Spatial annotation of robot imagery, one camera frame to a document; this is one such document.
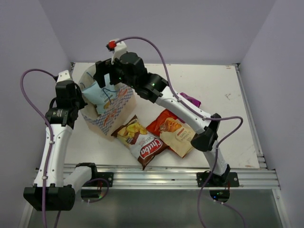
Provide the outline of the light blue cassava chips bag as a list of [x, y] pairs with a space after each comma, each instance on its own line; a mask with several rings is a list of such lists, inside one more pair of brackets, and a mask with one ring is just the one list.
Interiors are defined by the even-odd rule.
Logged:
[[114, 102], [118, 96], [119, 88], [110, 84], [110, 76], [104, 76], [105, 87], [100, 88], [96, 81], [88, 88], [85, 88], [82, 93], [89, 102], [95, 107], [98, 114], [103, 114], [106, 109]]

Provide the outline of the blue patterned paper bag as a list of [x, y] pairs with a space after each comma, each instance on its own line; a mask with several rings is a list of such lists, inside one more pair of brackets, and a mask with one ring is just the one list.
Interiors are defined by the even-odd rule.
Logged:
[[[94, 74], [95, 64], [92, 64], [84, 71], [78, 82], [81, 92], [93, 84], [95, 81], [93, 79]], [[98, 114], [96, 107], [82, 93], [82, 97], [87, 105], [80, 112], [88, 128], [108, 140], [111, 139], [111, 134], [123, 125], [136, 107], [133, 90], [122, 83], [118, 83], [115, 86], [119, 88], [118, 96], [103, 114]]]

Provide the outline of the brown Chuba cassava chips bag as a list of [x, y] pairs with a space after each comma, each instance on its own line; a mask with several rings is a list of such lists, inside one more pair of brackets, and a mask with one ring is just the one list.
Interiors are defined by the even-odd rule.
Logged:
[[150, 133], [139, 121], [136, 115], [112, 134], [133, 155], [145, 169], [154, 157], [168, 148], [160, 138]]

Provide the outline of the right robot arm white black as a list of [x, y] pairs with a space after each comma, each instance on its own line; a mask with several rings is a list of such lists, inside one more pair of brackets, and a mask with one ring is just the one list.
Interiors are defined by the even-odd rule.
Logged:
[[105, 75], [109, 75], [110, 84], [123, 83], [135, 90], [140, 98], [162, 106], [186, 122], [195, 135], [191, 145], [204, 153], [209, 165], [208, 182], [223, 186], [228, 182], [230, 166], [225, 162], [218, 144], [220, 115], [207, 114], [184, 97], [171, 90], [166, 79], [147, 71], [143, 60], [133, 52], [126, 52], [115, 60], [107, 59], [95, 63], [94, 80], [103, 88]]

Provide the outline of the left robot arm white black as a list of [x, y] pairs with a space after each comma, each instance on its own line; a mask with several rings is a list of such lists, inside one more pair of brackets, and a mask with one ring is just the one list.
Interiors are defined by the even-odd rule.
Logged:
[[25, 200], [37, 211], [69, 211], [76, 193], [83, 185], [94, 186], [99, 175], [94, 163], [79, 163], [64, 178], [67, 146], [78, 118], [78, 111], [86, 106], [80, 87], [71, 79], [57, 82], [56, 97], [45, 115], [46, 142], [38, 174], [32, 187], [23, 192]]

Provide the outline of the orange cream cassava chips bag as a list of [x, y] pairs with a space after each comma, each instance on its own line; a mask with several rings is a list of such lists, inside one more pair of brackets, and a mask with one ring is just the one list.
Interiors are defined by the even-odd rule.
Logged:
[[158, 136], [173, 152], [184, 158], [192, 149], [195, 132], [176, 115], [165, 109], [146, 129]]

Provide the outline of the purple snack packet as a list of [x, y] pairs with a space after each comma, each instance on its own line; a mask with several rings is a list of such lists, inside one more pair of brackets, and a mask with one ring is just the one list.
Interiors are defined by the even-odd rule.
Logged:
[[185, 93], [180, 93], [180, 95], [182, 97], [184, 97], [185, 99], [187, 99], [189, 102], [191, 102], [192, 104], [194, 104], [196, 107], [200, 107], [201, 105], [201, 101], [197, 100], [196, 98], [194, 97], [191, 97]]

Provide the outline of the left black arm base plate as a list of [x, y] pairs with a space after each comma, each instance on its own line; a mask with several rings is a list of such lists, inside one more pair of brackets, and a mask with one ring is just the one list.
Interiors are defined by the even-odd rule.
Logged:
[[114, 173], [109, 170], [98, 170], [97, 168], [95, 169], [95, 178], [97, 179], [102, 179], [102, 185], [107, 186], [106, 182], [109, 184], [109, 188], [113, 186], [113, 181], [114, 181]]

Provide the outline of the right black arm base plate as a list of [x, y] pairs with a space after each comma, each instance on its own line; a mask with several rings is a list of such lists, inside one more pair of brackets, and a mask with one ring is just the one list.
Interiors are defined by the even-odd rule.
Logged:
[[[209, 176], [209, 171], [197, 172], [196, 180], [198, 187], [206, 182]], [[236, 172], [226, 171], [223, 175], [219, 176], [212, 174], [211, 178], [206, 183], [205, 187], [239, 187], [238, 175]]]

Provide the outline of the aluminium mounting rail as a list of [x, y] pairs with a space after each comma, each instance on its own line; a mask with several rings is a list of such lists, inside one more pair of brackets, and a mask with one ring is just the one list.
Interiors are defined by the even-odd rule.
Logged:
[[[197, 174], [205, 169], [152, 166], [97, 165], [99, 172], [112, 172], [116, 190], [198, 190]], [[232, 169], [231, 190], [277, 190], [280, 184], [275, 171], [266, 169]]]

